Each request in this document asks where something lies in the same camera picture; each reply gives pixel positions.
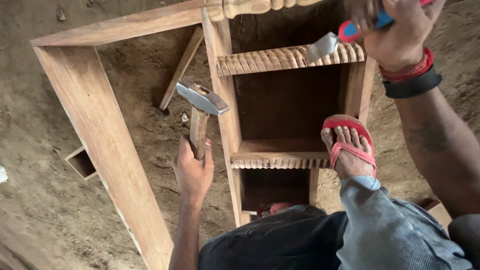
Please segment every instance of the hammer handle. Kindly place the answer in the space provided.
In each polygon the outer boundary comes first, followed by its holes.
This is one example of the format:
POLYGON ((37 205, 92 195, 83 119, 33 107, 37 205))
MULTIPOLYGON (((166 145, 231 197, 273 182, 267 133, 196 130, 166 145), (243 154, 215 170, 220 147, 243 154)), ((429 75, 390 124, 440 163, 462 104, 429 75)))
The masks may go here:
POLYGON ((205 154, 205 139, 209 114, 192 106, 192 122, 190 125, 190 143, 193 155, 202 160, 205 154))

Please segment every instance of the dirt floor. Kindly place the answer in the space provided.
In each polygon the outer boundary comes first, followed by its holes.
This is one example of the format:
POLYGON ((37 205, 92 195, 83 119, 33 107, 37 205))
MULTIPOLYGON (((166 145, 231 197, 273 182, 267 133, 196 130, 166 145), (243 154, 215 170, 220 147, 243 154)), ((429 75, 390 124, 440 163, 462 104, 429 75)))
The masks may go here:
MULTIPOLYGON (((9 175, 9 180, 0 184, 0 242, 30 269, 145 266, 99 178, 85 182, 63 160, 81 143, 29 40, 173 3, 176 1, 0 0, 0 165, 9 175), (63 10, 66 21, 57 20, 57 10, 63 10)), ((337 3, 330 0, 326 5, 337 3)), ((307 25, 305 34, 324 31, 330 26, 322 25, 317 30, 308 26, 308 22, 331 16, 321 10, 316 5, 239 16, 231 21, 234 50, 270 49, 271 44, 288 46, 291 35, 302 24, 307 25), (283 23, 282 18, 297 22, 297 26, 283 23)), ((180 135, 188 132, 189 124, 182 124, 181 116, 190 115, 190 104, 175 95, 166 120, 151 113, 149 105, 160 103, 192 33, 193 26, 98 47, 171 233, 177 226, 180 190, 170 159, 180 135)), ((306 44, 311 42, 310 38, 298 38, 297 33, 295 40, 306 44)), ((428 45, 436 56, 437 71, 444 76, 441 90, 477 138, 479 43, 478 1, 448 1, 428 45)), ((203 42, 185 76, 211 87, 203 42)), ((235 227, 218 121, 212 118, 209 124, 216 170, 202 212, 201 243, 235 227)), ((385 97, 378 76, 372 91, 368 128, 375 145, 377 177, 390 195, 419 204, 433 198, 408 155, 396 107, 385 97)), ((328 212, 341 210, 338 191, 334 172, 322 171, 317 206, 328 212)))

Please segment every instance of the chisel handle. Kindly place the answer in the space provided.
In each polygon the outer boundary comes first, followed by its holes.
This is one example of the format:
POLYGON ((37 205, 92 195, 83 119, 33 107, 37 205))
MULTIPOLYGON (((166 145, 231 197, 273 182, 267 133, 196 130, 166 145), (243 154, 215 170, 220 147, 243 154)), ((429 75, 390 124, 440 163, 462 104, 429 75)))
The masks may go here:
MULTIPOLYGON (((433 0, 420 0, 420 5, 424 6, 433 0)), ((375 25, 376 29, 382 28, 385 25, 388 25, 393 22, 393 18, 390 17, 385 9, 381 9, 378 12, 378 17, 377 17, 377 24, 375 25)), ((352 21, 345 21, 342 23, 340 26, 340 29, 338 30, 338 37, 344 41, 344 42, 354 42, 357 40, 362 35, 362 33, 359 33, 355 26, 353 25, 352 21)))

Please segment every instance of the red thread bracelet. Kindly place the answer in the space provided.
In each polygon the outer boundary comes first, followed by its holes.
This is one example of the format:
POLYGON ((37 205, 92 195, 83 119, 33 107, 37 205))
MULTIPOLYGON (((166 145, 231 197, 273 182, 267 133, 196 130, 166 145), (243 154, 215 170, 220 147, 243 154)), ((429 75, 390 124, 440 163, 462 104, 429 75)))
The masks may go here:
POLYGON ((396 72, 386 71, 381 66, 379 68, 386 81, 389 81, 391 83, 398 83, 424 74, 431 68, 432 65, 432 51, 430 51, 430 49, 428 49, 427 47, 423 47, 423 59, 413 67, 406 67, 396 72))

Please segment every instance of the wooden handle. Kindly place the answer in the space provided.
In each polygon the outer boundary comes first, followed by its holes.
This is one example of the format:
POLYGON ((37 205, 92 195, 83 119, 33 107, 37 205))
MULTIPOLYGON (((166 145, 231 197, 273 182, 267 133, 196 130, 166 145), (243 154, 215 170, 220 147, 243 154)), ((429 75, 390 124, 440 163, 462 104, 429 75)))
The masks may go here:
POLYGON ((239 14, 262 14, 270 9, 279 10, 294 5, 308 6, 323 0, 206 0, 208 17, 219 22, 225 17, 233 19, 239 14))
POLYGON ((202 160, 205 154, 205 139, 209 114, 192 106, 192 123, 190 125, 190 143, 193 155, 202 160))

